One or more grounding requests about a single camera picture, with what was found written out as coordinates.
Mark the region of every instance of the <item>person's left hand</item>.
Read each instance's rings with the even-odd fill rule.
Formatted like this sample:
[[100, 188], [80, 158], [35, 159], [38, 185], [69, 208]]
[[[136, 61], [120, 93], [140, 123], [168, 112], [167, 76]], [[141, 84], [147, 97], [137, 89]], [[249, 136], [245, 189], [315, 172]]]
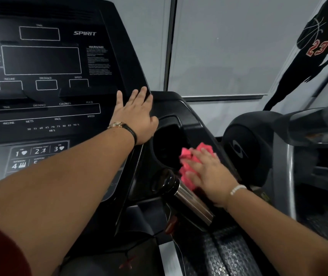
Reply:
[[152, 95], [145, 101], [147, 88], [142, 87], [139, 92], [134, 89], [129, 101], [123, 106], [123, 94], [117, 92], [117, 103], [110, 124], [114, 122], [126, 123], [137, 135], [137, 145], [148, 141], [156, 131], [159, 120], [156, 116], [150, 117]]

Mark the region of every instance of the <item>pink cloth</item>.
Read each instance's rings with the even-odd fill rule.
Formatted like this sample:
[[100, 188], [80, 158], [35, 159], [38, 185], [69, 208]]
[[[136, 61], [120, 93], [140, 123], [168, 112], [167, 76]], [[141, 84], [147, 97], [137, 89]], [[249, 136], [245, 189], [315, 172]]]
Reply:
[[[211, 154], [214, 154], [213, 150], [212, 150], [212, 147], [210, 145], [206, 145], [204, 144], [203, 142], [201, 142], [196, 150], [198, 151], [201, 151], [201, 148], [205, 148], [208, 152], [210, 152]], [[179, 156], [180, 159], [188, 159], [188, 160], [192, 160], [194, 162], [198, 162], [200, 163], [200, 160], [195, 157], [194, 155], [191, 154], [191, 152], [189, 151], [189, 149], [187, 148], [182, 148], [182, 153], [180, 154]], [[193, 191], [194, 189], [196, 189], [196, 186], [192, 183], [192, 181], [190, 179], [188, 179], [186, 177], [186, 172], [187, 171], [191, 171], [191, 172], [194, 172], [196, 173], [198, 176], [199, 174], [194, 171], [190, 166], [189, 164], [185, 163], [185, 162], [182, 162], [182, 167], [180, 168], [179, 172], [180, 174], [182, 175], [182, 177], [180, 178], [182, 180], [182, 182], [191, 190]]]

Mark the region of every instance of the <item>jersey number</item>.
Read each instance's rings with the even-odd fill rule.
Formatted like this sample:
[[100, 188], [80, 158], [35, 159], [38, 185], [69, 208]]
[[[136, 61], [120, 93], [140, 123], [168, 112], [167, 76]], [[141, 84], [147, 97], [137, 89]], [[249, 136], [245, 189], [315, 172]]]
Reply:
[[328, 40], [327, 41], [323, 41], [321, 44], [320, 44], [320, 40], [316, 40], [314, 42], [314, 44], [309, 48], [309, 50], [307, 51], [306, 55], [311, 57], [313, 55], [319, 55], [321, 53], [323, 53], [325, 51], [325, 49], [327, 48], [328, 46]]

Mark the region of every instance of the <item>hand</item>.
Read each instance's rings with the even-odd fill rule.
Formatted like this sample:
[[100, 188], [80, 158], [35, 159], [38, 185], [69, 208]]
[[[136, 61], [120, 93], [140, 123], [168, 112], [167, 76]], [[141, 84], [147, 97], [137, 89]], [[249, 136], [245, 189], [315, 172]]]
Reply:
[[200, 187], [213, 203], [227, 209], [230, 192], [239, 185], [237, 180], [220, 162], [216, 154], [211, 155], [204, 148], [201, 151], [191, 148], [190, 151], [202, 163], [183, 159], [182, 161], [187, 162], [199, 174], [197, 176], [195, 173], [188, 171], [186, 176], [194, 185]]
[[110, 124], [114, 122], [126, 123], [137, 135], [137, 145], [148, 141], [156, 131], [159, 120], [156, 116], [150, 117], [152, 95], [145, 101], [147, 88], [142, 87], [139, 92], [134, 89], [129, 101], [123, 106], [123, 94], [117, 92], [117, 103]]

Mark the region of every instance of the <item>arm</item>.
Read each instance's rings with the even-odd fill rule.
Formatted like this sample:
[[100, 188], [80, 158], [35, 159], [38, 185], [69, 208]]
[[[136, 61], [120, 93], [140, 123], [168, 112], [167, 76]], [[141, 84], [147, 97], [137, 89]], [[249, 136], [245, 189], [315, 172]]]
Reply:
[[[158, 125], [146, 91], [134, 90], [124, 107], [119, 91], [111, 120], [128, 124], [138, 144]], [[133, 147], [129, 131], [109, 129], [0, 181], [0, 230], [22, 250], [33, 275], [51, 275], [60, 264]]]
[[188, 173], [208, 197], [222, 205], [258, 244], [281, 275], [328, 275], [328, 241], [279, 212], [249, 190], [231, 190], [237, 181], [217, 157], [192, 153], [202, 162], [185, 160], [199, 173]]

